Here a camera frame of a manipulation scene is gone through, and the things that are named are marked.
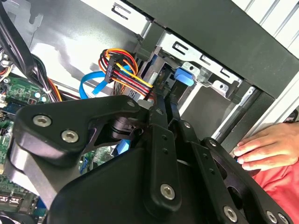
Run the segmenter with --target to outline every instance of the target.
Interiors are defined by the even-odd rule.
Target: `black mounting arm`
[[[292,223],[215,140],[198,140],[171,97],[154,99],[149,110],[114,96],[18,112],[7,164],[38,191],[47,223]],[[78,174],[82,153],[121,139],[127,152]]]

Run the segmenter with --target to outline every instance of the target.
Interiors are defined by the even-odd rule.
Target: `wire bundle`
[[[48,94],[51,102],[62,101],[57,87],[47,78],[44,64],[37,56],[30,53],[26,43],[9,19],[1,0],[0,45],[4,53],[27,79]]]
[[[137,76],[138,65],[135,59],[125,50],[118,48],[104,50],[99,59],[100,69],[106,74],[110,58],[116,56],[121,56],[122,64],[120,62],[115,64],[111,79],[145,97],[153,86]],[[127,65],[132,73],[124,68],[124,65]]]

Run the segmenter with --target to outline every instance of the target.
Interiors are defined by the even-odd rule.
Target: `capacitor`
[[[35,94],[34,94],[34,96],[36,97],[36,98],[40,98],[41,97],[41,94],[39,93],[39,92],[36,92]]]
[[[43,102],[46,102],[46,101],[47,101],[47,98],[46,98],[46,97],[42,97],[41,100],[42,100]]]

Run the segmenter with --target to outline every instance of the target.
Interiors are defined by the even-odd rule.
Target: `black cable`
[[[33,57],[21,35],[9,19],[2,1],[0,1],[0,45],[14,64],[31,80],[34,68]]]

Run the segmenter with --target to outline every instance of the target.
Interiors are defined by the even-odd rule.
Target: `finger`
[[[254,139],[257,139],[257,138],[260,138],[260,137],[264,137],[264,136],[266,136],[266,135],[268,135],[269,134],[269,130],[268,129],[265,129],[265,130],[263,130],[263,131],[261,131],[261,132],[258,132],[258,133],[256,133],[255,135],[252,135],[251,137],[249,137],[249,138],[245,138],[245,139],[242,139],[238,144],[237,144],[237,146],[243,146],[243,145],[245,145],[247,142],[250,142],[250,141],[252,141],[252,140],[254,140]]]
[[[290,158],[288,155],[276,155],[262,160],[246,162],[242,165],[242,167],[245,170],[260,169],[265,171],[271,168],[292,165],[296,163],[297,160],[298,158]]]
[[[278,143],[257,148],[250,153],[242,155],[238,158],[238,163],[252,162],[262,160],[275,155],[285,154],[285,148]]]
[[[244,155],[247,152],[250,152],[254,149],[270,145],[276,142],[276,137],[275,136],[269,136],[266,135],[264,137],[260,137],[257,139],[253,139],[250,142],[246,143],[243,146],[240,146],[238,149],[234,151],[235,156],[241,156]]]

